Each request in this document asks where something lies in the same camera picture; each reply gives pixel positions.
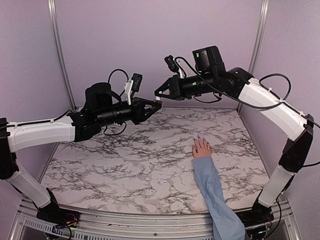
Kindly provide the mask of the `dark red nail polish bottle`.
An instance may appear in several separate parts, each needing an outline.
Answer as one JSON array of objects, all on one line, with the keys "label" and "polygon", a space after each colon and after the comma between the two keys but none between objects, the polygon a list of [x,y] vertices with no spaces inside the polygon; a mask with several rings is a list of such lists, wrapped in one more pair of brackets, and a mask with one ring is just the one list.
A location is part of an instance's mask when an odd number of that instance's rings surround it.
[{"label": "dark red nail polish bottle", "polygon": [[152,102],[152,110],[156,113],[158,111],[160,111],[163,107],[163,102],[162,101],[158,101],[158,100],[154,100]]}]

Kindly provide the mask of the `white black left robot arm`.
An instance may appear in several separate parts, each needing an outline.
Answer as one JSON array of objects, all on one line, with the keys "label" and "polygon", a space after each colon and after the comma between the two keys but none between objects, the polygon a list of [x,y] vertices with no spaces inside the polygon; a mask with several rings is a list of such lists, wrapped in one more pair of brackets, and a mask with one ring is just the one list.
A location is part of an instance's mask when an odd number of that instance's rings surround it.
[{"label": "white black left robot arm", "polygon": [[133,81],[126,83],[126,100],[112,91],[107,82],[95,83],[85,90],[85,104],[80,111],[60,117],[29,122],[8,123],[0,120],[0,178],[27,196],[40,213],[58,223],[63,219],[53,193],[41,186],[17,163],[16,153],[29,147],[59,142],[82,142],[100,133],[102,127],[132,121],[146,121],[162,108],[160,97],[147,100],[134,97]]}]

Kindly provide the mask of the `forearm in blue sleeve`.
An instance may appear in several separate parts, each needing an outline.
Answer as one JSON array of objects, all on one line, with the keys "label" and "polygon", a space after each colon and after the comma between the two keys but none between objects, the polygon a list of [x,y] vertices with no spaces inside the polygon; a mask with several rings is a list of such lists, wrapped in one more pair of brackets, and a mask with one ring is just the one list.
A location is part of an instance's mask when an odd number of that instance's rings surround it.
[{"label": "forearm in blue sleeve", "polygon": [[244,240],[245,226],[225,202],[221,180],[213,159],[208,156],[195,158],[193,167],[195,181],[212,218],[213,238]]}]

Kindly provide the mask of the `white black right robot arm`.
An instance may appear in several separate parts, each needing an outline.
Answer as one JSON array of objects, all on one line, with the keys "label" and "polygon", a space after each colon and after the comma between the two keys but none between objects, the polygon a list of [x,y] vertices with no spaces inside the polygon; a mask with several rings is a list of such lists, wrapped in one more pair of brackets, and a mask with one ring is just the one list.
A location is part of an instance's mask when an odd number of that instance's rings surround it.
[{"label": "white black right robot arm", "polygon": [[192,55],[195,67],[190,69],[194,76],[187,76],[178,64],[179,57],[169,55],[164,58],[174,76],[155,90],[156,97],[182,101],[206,93],[226,96],[258,110],[287,136],[277,167],[251,210],[246,211],[247,219],[258,224],[271,213],[272,205],[290,186],[295,174],[305,167],[314,136],[314,119],[295,109],[287,103],[286,97],[276,95],[261,79],[246,70],[240,67],[226,70],[217,46],[194,50]]}]

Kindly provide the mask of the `person's hand with painted nails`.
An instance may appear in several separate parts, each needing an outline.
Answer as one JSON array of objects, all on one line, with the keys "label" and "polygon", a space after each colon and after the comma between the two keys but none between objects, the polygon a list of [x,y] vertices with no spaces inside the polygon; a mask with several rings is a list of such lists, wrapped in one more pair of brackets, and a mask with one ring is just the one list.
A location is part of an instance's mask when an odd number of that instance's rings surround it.
[{"label": "person's hand with painted nails", "polygon": [[198,136],[194,139],[194,145],[192,146],[192,155],[195,159],[202,157],[211,157],[210,143],[205,139]]}]

